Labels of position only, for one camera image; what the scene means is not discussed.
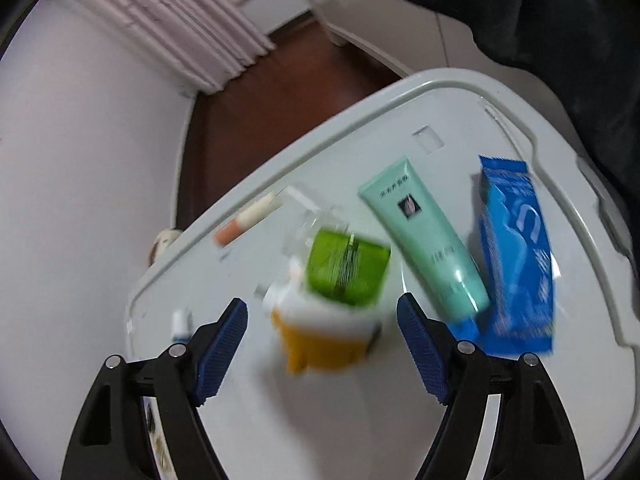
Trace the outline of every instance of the white wall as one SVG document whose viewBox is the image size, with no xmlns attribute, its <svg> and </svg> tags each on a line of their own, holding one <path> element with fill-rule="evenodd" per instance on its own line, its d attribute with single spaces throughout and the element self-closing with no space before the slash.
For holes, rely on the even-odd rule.
<svg viewBox="0 0 640 480">
<path fill-rule="evenodd" d="M 192 103 L 59 0 L 0 61 L 0 417 L 41 480 L 59 478 L 98 368 L 124 352 Z"/>
</svg>

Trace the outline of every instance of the white cap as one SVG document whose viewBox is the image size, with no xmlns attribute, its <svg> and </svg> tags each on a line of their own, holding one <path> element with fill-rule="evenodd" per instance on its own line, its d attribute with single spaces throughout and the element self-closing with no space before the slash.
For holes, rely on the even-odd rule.
<svg viewBox="0 0 640 480">
<path fill-rule="evenodd" d="M 289 289 L 290 285 L 272 283 L 262 299 L 262 306 L 267 312 L 271 312 L 273 307 L 282 302 L 282 298 L 288 293 Z"/>
<path fill-rule="evenodd" d="M 174 310 L 171 318 L 172 339 L 175 342 L 186 342 L 191 338 L 191 312 L 186 308 Z"/>
</svg>

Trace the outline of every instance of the cigarette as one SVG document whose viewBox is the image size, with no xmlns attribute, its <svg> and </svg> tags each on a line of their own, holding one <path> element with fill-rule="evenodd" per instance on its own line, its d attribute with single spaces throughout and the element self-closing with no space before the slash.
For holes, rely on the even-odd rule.
<svg viewBox="0 0 640 480">
<path fill-rule="evenodd" d="M 227 224 L 213 233 L 214 240 L 225 247 L 238 238 L 242 233 L 251 229 L 259 221 L 267 218 L 272 212 L 282 205 L 280 199 L 274 192 L 263 196 L 260 200 L 252 203 L 249 207 L 239 212 Z"/>
</svg>

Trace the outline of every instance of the blue gripper pad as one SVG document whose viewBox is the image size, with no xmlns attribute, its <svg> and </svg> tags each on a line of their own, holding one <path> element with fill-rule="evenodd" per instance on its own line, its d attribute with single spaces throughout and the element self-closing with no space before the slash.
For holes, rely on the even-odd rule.
<svg viewBox="0 0 640 480">
<path fill-rule="evenodd" d="M 198 379 L 194 395 L 200 404 L 218 393 L 231 359 L 236 354 L 246 331 L 247 322 L 246 303 L 238 301 L 198 363 Z"/>
<path fill-rule="evenodd" d="M 447 368 L 414 306 L 405 296 L 398 300 L 396 314 L 404 341 L 414 358 L 424 387 L 441 404 L 447 404 L 451 393 L 447 383 Z"/>
</svg>

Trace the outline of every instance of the white cabinet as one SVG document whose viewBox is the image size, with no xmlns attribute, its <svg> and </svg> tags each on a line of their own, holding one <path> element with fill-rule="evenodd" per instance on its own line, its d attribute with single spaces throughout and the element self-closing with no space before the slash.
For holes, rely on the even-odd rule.
<svg viewBox="0 0 640 480">
<path fill-rule="evenodd" d="M 536 76 L 497 64 L 463 23 L 404 0 L 309 0 L 332 41 L 349 41 L 398 75 L 450 66 L 501 81 L 538 110 L 580 155 L 584 147 L 556 95 Z"/>
</svg>

